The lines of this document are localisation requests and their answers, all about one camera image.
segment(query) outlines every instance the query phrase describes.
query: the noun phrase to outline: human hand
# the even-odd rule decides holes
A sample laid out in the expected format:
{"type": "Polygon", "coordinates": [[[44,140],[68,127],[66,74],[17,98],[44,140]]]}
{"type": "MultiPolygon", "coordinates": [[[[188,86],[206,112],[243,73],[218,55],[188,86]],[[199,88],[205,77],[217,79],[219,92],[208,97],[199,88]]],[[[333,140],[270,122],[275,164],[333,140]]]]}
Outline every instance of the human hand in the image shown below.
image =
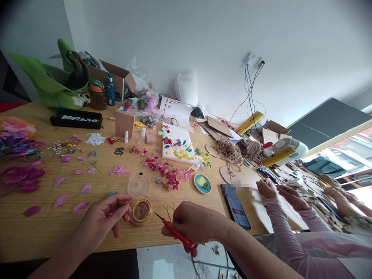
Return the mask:
{"type": "Polygon", "coordinates": [[[279,190],[279,195],[283,196],[295,210],[310,209],[310,206],[296,190],[284,185],[277,185],[276,188],[279,190]]]}
{"type": "Polygon", "coordinates": [[[260,181],[256,182],[258,192],[263,196],[265,199],[278,199],[277,191],[274,188],[274,185],[271,182],[266,183],[265,180],[261,179],[260,181]]]}
{"type": "MultiPolygon", "coordinates": [[[[231,220],[212,209],[197,205],[190,201],[182,202],[173,213],[173,223],[170,225],[193,243],[207,243],[220,241],[227,234],[228,224],[231,220]]],[[[173,236],[166,228],[162,228],[162,234],[173,236]]],[[[196,248],[184,245],[185,251],[196,257],[196,248]]]]}
{"type": "Polygon", "coordinates": [[[117,222],[121,218],[129,221],[131,199],[132,197],[126,194],[115,193],[92,204],[64,246],[64,250],[69,250],[69,254],[77,255],[78,260],[83,261],[97,249],[111,229],[114,237],[119,238],[117,222]]]}

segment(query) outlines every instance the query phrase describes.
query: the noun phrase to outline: blue bottle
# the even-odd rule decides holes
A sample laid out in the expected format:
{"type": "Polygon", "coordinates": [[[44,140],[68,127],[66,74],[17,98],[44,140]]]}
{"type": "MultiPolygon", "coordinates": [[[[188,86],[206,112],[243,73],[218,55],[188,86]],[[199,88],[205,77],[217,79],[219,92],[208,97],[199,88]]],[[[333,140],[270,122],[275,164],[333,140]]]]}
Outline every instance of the blue bottle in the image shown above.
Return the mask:
{"type": "Polygon", "coordinates": [[[112,74],[108,74],[105,93],[107,95],[107,104],[113,107],[115,105],[115,84],[112,82],[112,74]]]}

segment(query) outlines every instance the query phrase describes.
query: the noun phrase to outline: wooden block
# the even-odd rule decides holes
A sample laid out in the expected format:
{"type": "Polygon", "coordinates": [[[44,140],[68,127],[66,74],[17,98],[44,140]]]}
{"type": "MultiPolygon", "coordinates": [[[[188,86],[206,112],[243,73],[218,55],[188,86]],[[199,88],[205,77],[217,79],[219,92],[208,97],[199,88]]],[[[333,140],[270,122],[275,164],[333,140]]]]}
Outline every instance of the wooden block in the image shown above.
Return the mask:
{"type": "Polygon", "coordinates": [[[125,131],[128,131],[128,137],[132,140],[135,114],[122,110],[115,110],[115,134],[117,137],[124,138],[125,131]]]}
{"type": "Polygon", "coordinates": [[[147,144],[152,144],[152,133],[149,129],[146,130],[146,142],[147,144]]]}

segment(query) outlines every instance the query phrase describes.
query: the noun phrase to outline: white wall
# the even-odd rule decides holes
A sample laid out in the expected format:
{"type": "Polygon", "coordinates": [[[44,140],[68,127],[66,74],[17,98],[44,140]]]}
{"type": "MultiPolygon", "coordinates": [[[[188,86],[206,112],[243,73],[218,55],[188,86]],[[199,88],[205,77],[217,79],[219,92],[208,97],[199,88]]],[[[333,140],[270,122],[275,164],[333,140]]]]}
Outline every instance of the white wall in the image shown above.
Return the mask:
{"type": "MultiPolygon", "coordinates": [[[[253,97],[284,126],[371,82],[372,10],[364,0],[83,0],[83,9],[93,55],[121,67],[136,56],[159,93],[172,93],[177,74],[195,69],[199,103],[222,117],[246,98],[248,51],[266,61],[253,97]]],[[[244,105],[233,121],[247,117],[244,105]]]]}
{"type": "Polygon", "coordinates": [[[71,46],[73,41],[63,0],[17,2],[18,6],[13,7],[9,13],[4,13],[8,18],[1,29],[0,49],[30,99],[37,100],[32,82],[8,52],[32,56],[42,63],[63,68],[61,59],[48,58],[59,53],[58,38],[64,38],[71,46]]]}

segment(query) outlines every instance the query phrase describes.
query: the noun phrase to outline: brown bottle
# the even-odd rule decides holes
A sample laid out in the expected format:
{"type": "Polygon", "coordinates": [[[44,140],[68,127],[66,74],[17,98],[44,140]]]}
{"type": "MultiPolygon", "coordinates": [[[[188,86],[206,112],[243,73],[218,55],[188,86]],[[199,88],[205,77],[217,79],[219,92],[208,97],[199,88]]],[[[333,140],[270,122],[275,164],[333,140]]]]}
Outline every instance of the brown bottle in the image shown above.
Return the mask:
{"type": "Polygon", "coordinates": [[[95,110],[105,110],[107,109],[107,99],[103,92],[103,86],[97,86],[94,84],[89,84],[90,88],[90,105],[95,110]]]}

